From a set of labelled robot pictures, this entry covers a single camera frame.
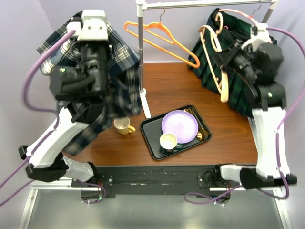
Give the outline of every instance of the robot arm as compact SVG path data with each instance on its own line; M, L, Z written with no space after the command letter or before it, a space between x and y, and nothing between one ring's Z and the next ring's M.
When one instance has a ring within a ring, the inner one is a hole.
M220 165L214 172L218 179L239 182L245 189L283 185L280 172L289 185L297 183L286 160L284 125L278 130L279 155L276 152L276 132L286 114L286 94L274 78L284 58L281 48L272 44L266 28L264 23L253 26L248 41L236 41L214 56L220 68L238 73L247 85L246 97L253 114L249 121L258 152L254 167Z
M30 146L21 146L22 159L31 156L26 167L28 177L52 182L61 177L97 183L98 174L93 163L81 163L62 154L64 147L102 113L108 87L107 20L102 10L84 10L81 18L73 18L68 30L76 30L73 45L79 49L78 66L56 66L50 73L50 90L58 101L69 102L59 112L59 124L52 134L57 120ZM32 155L37 144L43 143Z

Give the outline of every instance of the yellow mug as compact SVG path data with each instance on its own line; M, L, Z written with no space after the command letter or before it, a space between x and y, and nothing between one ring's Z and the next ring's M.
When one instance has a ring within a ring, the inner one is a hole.
M135 128L130 125L129 117L115 118L113 124L116 131L121 135L135 132Z

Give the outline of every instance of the metal frame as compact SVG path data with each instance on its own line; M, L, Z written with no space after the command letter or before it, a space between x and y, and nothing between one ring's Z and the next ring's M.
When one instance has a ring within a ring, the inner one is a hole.
M37 189L30 188L18 229L28 228L28 225L29 225L29 222L30 222L30 219L32 216L32 212L33 212L33 209L35 206L37 194L38 194Z
M270 3L268 11L262 20L262 23L267 23L273 10L275 9L278 0L261 0L262 3ZM143 17L144 11L165 8L188 8L188 7L203 7L203 6L219 6L219 5L237 5L237 4L253 4L260 3L259 0L201 0L201 1L181 1L181 2L164 2L164 3L146 3L145 0L136 0L137 16L138 16L138 34L139 34L139 76L140 76L140 97L146 118L151 118L151 113L146 99L146 90L143 86L144 81L144 67L143 67Z
M71 188L70 184L72 182L72 179L70 178L62 178L59 181L55 181L52 183L45 183L40 181L34 181L33 185L30 186L30 192L27 197L27 201L25 204L25 208L21 217L21 221L19 224L18 229L27 229L32 212L36 203L36 199L38 196L39 190L95 190L95 188ZM263 188L263 190L272 190L273 194L276 196L282 195L282 190L280 187L274 187L274 188ZM225 188L211 188L210 191L226 191ZM236 191L245 191L244 188L238 188ZM284 229L291 229L292 223L289 218L289 214L287 211L287 207L284 200L278 200L275 199L277 210L279 212L279 216L281 218L283 228Z

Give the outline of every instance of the white cup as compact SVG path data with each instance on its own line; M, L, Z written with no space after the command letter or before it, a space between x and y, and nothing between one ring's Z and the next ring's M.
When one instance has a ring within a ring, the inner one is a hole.
M183 145L178 144L177 137L171 133L164 133L160 137L160 150L164 154L171 154L183 149Z
M135 128L130 125L129 117L115 118L113 124L117 132L121 135L135 132Z

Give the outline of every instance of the beige hanger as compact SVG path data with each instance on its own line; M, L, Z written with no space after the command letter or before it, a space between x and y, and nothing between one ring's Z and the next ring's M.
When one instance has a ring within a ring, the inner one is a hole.
M201 43L203 45L203 49L204 49L204 53L206 56L206 59L208 61L214 82L216 84L217 90L220 93L220 101L223 103L226 103L229 100L229 83L228 83L228 74L226 72L224 72L223 70L221 70L221 81L219 82L219 79L216 78L211 61L210 61L210 57L209 54L207 52L206 46L205 46L205 39L204 39L204 33L205 33L205 29L208 29L210 31L210 37L211 37L211 43L212 46L214 48L214 50L216 52L221 52L221 46L220 43L218 41L217 36L222 32L223 30L223 25L224 25L224 19L221 13L217 13L215 20L218 21L220 20L220 26L219 26L219 30L217 30L216 32L214 32L214 30L208 26L208 25L203 25L199 28L198 32L200 33L200 39L201 39Z

